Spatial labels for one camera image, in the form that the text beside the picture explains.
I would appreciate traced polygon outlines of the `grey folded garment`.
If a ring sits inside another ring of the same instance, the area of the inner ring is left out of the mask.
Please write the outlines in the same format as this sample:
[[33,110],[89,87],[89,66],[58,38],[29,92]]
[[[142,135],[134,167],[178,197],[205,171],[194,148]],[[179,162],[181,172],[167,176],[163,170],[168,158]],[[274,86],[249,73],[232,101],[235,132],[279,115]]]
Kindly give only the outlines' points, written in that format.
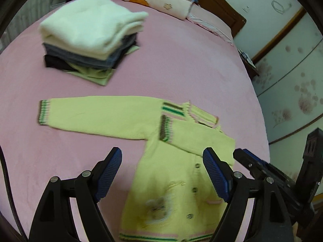
[[121,59],[136,47],[137,35],[138,33],[125,35],[115,48],[112,48],[111,51],[103,55],[90,53],[86,55],[85,53],[71,52],[49,43],[43,43],[43,46],[47,55],[58,57],[66,62],[82,67],[108,70],[115,69]]

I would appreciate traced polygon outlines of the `floral sliding wardrobe door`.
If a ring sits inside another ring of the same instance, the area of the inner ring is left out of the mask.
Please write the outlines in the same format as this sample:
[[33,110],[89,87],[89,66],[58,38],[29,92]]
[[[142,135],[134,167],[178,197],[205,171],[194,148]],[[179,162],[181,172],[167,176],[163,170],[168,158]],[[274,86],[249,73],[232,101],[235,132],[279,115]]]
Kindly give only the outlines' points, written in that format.
[[309,14],[256,66],[271,163],[295,180],[307,135],[322,128],[322,34]]

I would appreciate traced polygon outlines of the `pink pillow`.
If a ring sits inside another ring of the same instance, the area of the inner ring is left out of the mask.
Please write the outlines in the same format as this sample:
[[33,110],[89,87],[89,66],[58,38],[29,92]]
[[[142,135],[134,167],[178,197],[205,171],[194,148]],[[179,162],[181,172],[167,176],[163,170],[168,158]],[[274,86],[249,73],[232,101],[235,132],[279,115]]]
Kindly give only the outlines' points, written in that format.
[[187,20],[234,46],[231,28],[215,14],[194,4],[187,15]]

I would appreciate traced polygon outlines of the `white folded fleece garment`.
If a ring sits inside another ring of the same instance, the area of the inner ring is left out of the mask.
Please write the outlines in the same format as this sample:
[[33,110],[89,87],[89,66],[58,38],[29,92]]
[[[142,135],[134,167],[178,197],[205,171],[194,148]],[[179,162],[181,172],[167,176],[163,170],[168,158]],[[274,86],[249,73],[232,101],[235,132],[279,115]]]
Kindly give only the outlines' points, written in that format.
[[39,25],[43,42],[81,54],[108,53],[125,35],[141,32],[148,17],[111,0],[74,0]]

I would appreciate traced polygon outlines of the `black folded garment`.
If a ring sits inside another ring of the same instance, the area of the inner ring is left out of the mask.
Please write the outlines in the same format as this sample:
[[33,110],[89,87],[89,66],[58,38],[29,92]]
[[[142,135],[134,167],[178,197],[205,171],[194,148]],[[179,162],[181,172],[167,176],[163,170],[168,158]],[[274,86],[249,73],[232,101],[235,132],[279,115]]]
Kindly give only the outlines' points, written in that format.
[[47,68],[55,68],[58,70],[68,71],[68,72],[75,71],[75,69],[71,67],[66,61],[56,56],[46,54],[44,56],[44,61],[45,61],[45,66]]

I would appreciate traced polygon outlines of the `dark wooden nightstand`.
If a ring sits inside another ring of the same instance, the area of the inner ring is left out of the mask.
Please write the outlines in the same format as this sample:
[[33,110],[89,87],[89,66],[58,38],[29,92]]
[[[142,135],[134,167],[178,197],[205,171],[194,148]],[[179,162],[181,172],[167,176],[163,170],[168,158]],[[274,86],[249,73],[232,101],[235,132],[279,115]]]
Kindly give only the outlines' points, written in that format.
[[245,54],[243,51],[241,51],[240,49],[238,49],[238,53],[240,55],[240,58],[244,64],[244,66],[245,66],[245,69],[248,73],[250,80],[252,80],[256,76],[259,76],[259,72],[258,72],[256,66],[254,65],[254,63],[252,62],[252,60],[249,58],[249,56],[247,54]]

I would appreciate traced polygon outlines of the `pink bed sheet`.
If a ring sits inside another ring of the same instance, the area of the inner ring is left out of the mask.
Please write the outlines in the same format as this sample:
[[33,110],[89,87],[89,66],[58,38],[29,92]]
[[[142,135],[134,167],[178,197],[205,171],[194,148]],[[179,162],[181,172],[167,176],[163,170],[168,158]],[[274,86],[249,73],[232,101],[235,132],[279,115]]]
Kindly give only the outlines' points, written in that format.
[[122,209],[145,142],[65,132],[37,122],[43,99],[130,95],[190,101],[219,118],[221,129],[269,160],[262,109],[252,82],[233,46],[189,21],[139,4],[114,0],[149,16],[138,35],[139,50],[126,56],[106,86],[46,68],[35,22],[1,53],[1,147],[19,219],[26,233],[49,179],[77,177],[104,159],[111,148],[123,160],[99,207],[118,237]]

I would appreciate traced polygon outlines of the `yellow striped knit cardigan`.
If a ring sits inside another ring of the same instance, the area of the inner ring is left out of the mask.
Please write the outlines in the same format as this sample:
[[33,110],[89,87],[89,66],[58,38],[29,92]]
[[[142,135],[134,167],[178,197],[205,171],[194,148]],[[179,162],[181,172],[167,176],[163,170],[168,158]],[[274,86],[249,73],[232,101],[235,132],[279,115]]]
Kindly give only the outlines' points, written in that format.
[[234,164],[235,141],[218,118],[190,102],[141,96],[45,99],[38,122],[53,128],[145,140],[122,213],[119,236],[128,241],[205,241],[226,208],[202,162],[211,147]]

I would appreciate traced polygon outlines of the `light green folded garment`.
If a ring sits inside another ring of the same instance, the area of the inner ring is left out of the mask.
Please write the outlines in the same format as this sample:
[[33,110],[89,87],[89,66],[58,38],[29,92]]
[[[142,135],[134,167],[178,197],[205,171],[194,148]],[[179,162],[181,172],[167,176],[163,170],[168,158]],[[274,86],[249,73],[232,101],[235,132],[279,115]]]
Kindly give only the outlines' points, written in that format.
[[71,71],[66,71],[69,74],[78,76],[82,79],[88,80],[90,82],[94,82],[100,86],[106,86],[110,78],[113,76],[115,70],[117,69],[119,63],[122,59],[132,54],[133,52],[139,50],[140,47],[137,45],[131,46],[126,53],[119,56],[116,62],[109,69],[95,69],[93,67],[82,67],[74,63],[67,62],[67,64],[72,68]]

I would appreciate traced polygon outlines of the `items on nightstand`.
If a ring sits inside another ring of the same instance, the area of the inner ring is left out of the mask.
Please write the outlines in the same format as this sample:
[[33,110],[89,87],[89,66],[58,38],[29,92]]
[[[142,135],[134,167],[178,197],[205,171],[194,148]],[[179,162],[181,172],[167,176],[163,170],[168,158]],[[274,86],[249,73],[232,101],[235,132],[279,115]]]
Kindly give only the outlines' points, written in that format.
[[256,68],[254,65],[252,59],[248,56],[248,54],[244,53],[242,50],[238,49],[238,53],[241,56],[241,58],[246,61],[249,65],[251,65],[253,68]]

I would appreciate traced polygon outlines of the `brown wooden headboard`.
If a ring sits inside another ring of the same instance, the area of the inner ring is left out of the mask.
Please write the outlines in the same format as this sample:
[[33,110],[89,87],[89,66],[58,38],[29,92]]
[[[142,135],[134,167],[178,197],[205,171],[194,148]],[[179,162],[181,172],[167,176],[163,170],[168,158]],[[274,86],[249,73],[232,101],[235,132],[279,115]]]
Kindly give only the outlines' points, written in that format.
[[197,4],[218,16],[229,26],[233,38],[246,24],[246,18],[239,14],[226,0],[197,0]]

